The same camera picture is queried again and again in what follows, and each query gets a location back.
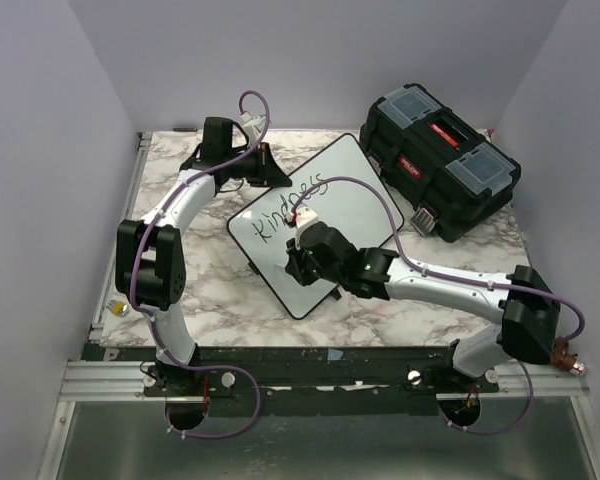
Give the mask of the white framed whiteboard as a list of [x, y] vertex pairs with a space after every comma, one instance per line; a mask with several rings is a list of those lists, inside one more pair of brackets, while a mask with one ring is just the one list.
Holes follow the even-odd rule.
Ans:
[[227, 223], [227, 230], [286, 312], [306, 317], [335, 289], [318, 280], [301, 286], [284, 270], [286, 242], [294, 239], [291, 214], [300, 206], [313, 209], [319, 222], [296, 243], [316, 237], [344, 238], [356, 249], [380, 247], [405, 219], [358, 141], [343, 134], [290, 174], [292, 186], [271, 188]]

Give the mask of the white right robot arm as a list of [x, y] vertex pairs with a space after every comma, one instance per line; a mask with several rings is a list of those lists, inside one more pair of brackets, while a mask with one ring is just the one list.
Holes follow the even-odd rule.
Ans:
[[488, 326], [450, 346], [440, 379], [460, 392], [487, 370], [517, 360], [547, 365], [552, 360], [560, 313], [556, 295], [534, 269], [511, 274], [427, 267], [379, 247], [356, 248], [337, 229], [318, 222], [286, 243], [285, 271], [298, 284], [325, 280], [352, 295], [409, 300], [463, 311]]

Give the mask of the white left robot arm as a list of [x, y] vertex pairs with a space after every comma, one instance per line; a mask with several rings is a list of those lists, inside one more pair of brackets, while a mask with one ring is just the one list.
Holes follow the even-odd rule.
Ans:
[[154, 379], [181, 395], [194, 393], [202, 380], [197, 344], [181, 307], [182, 235], [230, 180], [256, 188], [291, 186], [263, 140], [269, 123], [266, 115], [248, 112], [240, 121], [206, 118], [200, 143], [180, 165], [166, 196], [141, 219], [124, 220], [117, 228], [116, 289], [149, 326], [156, 347]]

